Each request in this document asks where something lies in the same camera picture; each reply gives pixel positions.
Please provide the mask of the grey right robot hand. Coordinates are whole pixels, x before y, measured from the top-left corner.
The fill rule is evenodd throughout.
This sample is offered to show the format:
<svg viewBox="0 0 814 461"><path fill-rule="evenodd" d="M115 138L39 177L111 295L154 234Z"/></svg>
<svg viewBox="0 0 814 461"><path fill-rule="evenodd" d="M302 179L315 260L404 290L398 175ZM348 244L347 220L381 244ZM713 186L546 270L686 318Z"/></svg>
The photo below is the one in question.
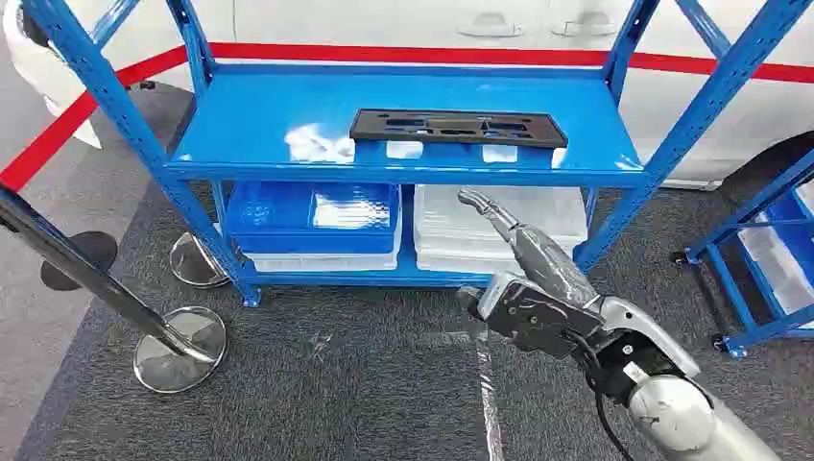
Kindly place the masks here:
<svg viewBox="0 0 814 461"><path fill-rule="evenodd" d="M543 230L520 222L505 207L475 189L462 188L457 198L491 223L514 252L527 279L554 300L585 308L599 297L571 256Z"/></svg>

